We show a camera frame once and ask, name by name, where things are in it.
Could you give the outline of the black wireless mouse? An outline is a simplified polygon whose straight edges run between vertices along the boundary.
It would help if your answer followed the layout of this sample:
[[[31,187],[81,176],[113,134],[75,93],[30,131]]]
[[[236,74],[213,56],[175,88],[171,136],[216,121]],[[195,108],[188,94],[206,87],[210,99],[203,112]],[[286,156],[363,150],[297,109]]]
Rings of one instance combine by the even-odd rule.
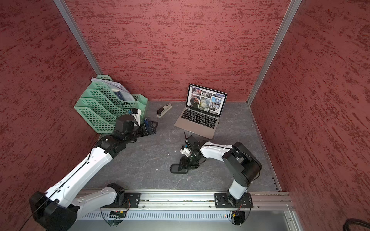
[[[172,173],[172,174],[187,174],[188,169],[186,167],[181,166],[180,164],[172,164],[170,166],[170,173]]]

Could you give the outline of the silver laptop computer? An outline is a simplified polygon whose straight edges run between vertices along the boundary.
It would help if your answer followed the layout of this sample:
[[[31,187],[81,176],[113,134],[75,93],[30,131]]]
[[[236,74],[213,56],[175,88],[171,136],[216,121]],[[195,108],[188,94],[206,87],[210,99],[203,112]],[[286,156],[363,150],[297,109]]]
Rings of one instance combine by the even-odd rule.
[[[186,106],[174,125],[211,140],[226,99],[225,92],[189,84]]]

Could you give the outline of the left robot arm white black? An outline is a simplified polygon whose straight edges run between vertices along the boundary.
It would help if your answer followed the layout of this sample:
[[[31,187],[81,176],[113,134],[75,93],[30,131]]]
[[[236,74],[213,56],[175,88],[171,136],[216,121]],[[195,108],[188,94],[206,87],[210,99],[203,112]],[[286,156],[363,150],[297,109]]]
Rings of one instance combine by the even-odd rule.
[[[115,129],[98,140],[89,154],[60,182],[46,192],[35,192],[29,199],[33,219],[48,231],[67,231],[75,221],[104,206],[131,207],[125,189],[111,183],[104,189],[78,198],[80,190],[129,143],[140,137],[156,134],[158,123],[149,119],[140,122],[138,114],[122,115]]]

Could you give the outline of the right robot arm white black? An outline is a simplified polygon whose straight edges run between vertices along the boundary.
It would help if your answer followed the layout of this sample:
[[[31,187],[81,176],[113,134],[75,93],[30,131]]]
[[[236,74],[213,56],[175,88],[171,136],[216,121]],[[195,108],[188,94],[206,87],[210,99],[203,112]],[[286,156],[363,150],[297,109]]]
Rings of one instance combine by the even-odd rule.
[[[189,170],[200,167],[200,161],[215,159],[225,164],[233,177],[226,193],[216,195],[217,208],[251,208],[251,197],[247,194],[250,184],[256,180],[262,164],[240,142],[233,145],[220,145],[210,141],[199,141],[193,136],[185,140],[180,153],[183,155],[178,164],[172,164],[172,174],[187,174]]]

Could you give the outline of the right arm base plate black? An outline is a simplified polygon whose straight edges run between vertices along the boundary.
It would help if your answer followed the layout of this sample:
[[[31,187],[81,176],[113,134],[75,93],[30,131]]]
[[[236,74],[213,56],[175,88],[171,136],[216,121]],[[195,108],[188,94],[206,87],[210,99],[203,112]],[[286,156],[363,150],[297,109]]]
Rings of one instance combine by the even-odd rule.
[[[215,193],[214,199],[216,208],[253,208],[252,197],[249,193],[244,193],[240,199],[235,199],[229,192]]]

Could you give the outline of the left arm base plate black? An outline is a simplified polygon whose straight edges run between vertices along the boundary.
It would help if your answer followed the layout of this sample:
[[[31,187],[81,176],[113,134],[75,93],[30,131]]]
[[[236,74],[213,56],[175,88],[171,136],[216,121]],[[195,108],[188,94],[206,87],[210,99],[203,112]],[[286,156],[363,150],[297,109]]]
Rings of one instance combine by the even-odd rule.
[[[138,208],[140,197],[140,193],[125,193],[123,198],[123,207],[126,209]]]

